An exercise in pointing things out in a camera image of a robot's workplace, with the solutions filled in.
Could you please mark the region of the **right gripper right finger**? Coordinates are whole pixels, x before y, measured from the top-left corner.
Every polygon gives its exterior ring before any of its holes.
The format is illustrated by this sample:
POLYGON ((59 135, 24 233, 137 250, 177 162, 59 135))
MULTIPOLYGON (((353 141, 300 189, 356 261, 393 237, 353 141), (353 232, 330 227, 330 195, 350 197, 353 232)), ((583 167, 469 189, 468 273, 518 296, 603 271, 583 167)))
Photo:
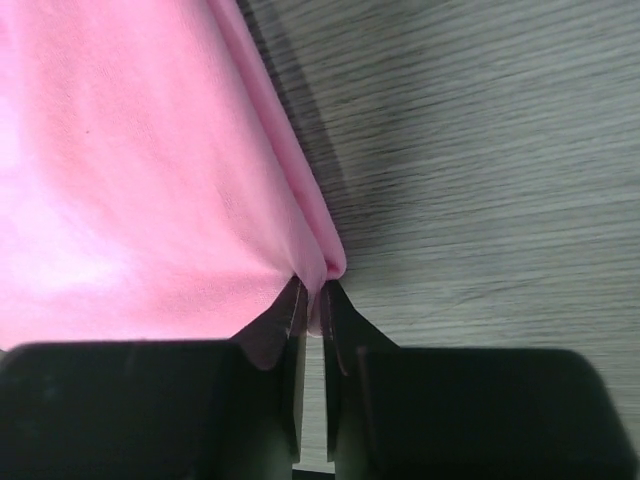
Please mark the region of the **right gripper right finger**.
POLYGON ((330 281, 327 456, 339 479, 633 479, 596 369, 571 350, 402 347, 330 281))

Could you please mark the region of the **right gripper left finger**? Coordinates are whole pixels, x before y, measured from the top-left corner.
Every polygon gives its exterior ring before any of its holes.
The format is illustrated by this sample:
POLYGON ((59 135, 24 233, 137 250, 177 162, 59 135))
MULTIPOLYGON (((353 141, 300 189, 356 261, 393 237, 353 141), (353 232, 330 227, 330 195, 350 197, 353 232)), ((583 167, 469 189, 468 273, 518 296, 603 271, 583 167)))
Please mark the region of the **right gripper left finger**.
POLYGON ((228 339, 31 343, 1 361, 5 479, 288 479, 308 293, 228 339))

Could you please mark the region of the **pink t shirt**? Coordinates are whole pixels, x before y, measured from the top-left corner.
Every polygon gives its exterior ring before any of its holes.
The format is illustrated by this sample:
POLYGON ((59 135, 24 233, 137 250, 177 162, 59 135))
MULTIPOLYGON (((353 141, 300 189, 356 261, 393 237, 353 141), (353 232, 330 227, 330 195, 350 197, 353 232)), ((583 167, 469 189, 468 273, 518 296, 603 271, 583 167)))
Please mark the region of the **pink t shirt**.
POLYGON ((234 1, 1 5, 1 346, 230 337, 346 257, 234 1))

